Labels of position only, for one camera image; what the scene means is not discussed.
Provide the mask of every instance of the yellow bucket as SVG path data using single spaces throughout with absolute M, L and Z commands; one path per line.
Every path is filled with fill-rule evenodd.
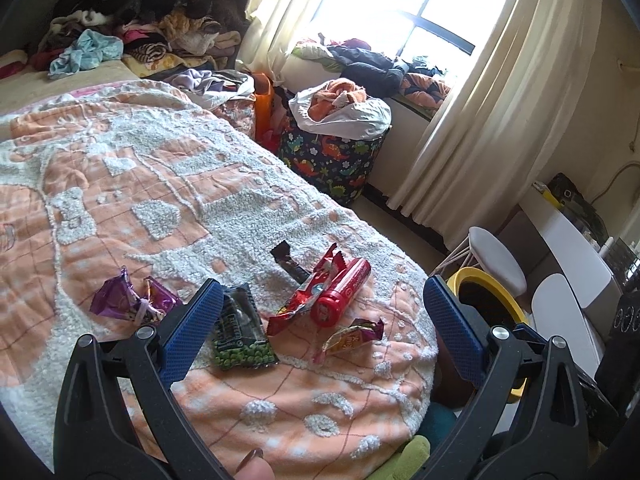
M 486 272 L 475 267 L 463 267 L 447 280 L 447 286 L 460 303 L 474 307 L 489 326 L 503 325 L 512 330 L 517 323 L 527 323 L 527 317 L 511 294 Z M 509 402 L 522 397 L 524 383 L 511 390 Z

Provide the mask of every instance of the dinosaur print laundry basket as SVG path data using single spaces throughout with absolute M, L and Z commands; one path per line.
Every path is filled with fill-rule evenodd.
M 388 133 L 372 140 L 310 134 L 298 127 L 288 109 L 280 127 L 280 160 L 345 207 L 362 193 Z

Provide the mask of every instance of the green pea snack packet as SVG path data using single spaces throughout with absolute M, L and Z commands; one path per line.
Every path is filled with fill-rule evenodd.
M 225 301 L 213 328 L 216 366 L 229 370 L 235 366 L 261 368 L 276 364 L 278 357 L 264 335 L 249 284 L 225 286 L 223 290 Z

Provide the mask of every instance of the yellow rim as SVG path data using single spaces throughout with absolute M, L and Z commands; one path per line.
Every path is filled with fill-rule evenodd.
M 489 276 L 486 272 L 484 272 L 484 270 L 476 269 L 475 267 L 463 267 L 453 276 L 451 276 L 447 280 L 447 286 L 456 295 L 456 297 L 458 296 L 460 285 L 463 282 L 477 283 L 478 285 L 484 287 L 486 290 L 492 293 L 498 299 L 498 301 L 500 301 L 502 306 L 507 310 L 511 318 L 516 323 L 529 324 L 527 317 L 524 315 L 524 312 L 516 303 L 516 300 L 513 299 L 511 294 L 509 294 L 507 290 L 495 280 L 495 278 Z M 517 390 L 511 390 L 509 402 L 516 402 L 517 400 L 519 400 L 522 397 L 523 391 L 524 384 Z

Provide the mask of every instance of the desk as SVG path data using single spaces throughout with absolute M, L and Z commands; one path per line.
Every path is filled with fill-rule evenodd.
M 578 229 L 533 187 L 520 200 L 520 208 L 558 261 L 583 314 L 606 338 L 621 295 L 609 267 Z

